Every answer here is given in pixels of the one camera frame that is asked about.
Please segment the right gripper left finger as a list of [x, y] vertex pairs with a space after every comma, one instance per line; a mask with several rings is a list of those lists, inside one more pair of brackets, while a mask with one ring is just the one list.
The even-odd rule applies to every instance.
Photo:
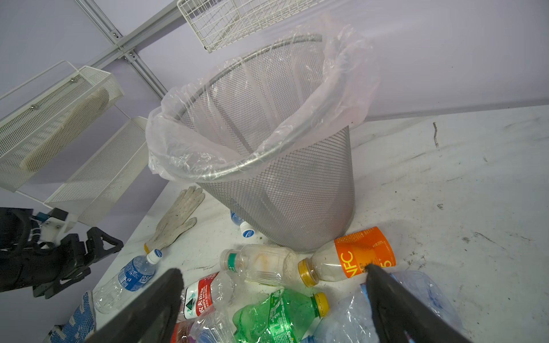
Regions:
[[181, 271], [167, 270], [87, 341], [171, 342], [183, 287]]

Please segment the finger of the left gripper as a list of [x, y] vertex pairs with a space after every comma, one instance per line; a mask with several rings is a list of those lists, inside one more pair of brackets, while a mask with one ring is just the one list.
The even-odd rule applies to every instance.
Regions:
[[90, 274], [91, 274], [91, 269], [87, 267], [85, 269], [78, 270], [75, 275], [69, 277], [68, 279], [65, 279], [65, 280], [59, 279], [51, 282], [49, 285], [46, 286], [43, 292], [44, 298], [50, 299], [54, 297], [54, 295], [59, 294], [66, 288], [72, 286], [73, 284], [81, 282]]
[[92, 227], [87, 232], [85, 261], [99, 262], [112, 254], [120, 252], [123, 247], [123, 241], [108, 235], [98, 227]]

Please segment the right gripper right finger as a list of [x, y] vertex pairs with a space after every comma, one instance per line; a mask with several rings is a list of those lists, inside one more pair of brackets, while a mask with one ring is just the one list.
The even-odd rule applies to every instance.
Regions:
[[381, 342], [468, 342], [382, 267], [367, 266], [367, 297]]

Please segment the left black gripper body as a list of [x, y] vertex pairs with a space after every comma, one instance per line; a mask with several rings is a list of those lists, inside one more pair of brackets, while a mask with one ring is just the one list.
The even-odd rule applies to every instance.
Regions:
[[1, 208], [1, 291], [31, 287], [35, 297], [44, 297], [47, 285], [65, 280], [85, 269], [86, 241], [68, 234], [58, 245], [32, 242], [33, 209]]

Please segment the blue cap water bottle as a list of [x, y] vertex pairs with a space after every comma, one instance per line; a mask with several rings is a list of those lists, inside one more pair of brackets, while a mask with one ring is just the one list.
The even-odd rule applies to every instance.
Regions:
[[162, 258], [163, 253], [159, 249], [133, 258], [110, 281], [93, 293], [95, 310], [109, 314], [122, 308], [134, 293], [154, 277], [157, 264]]

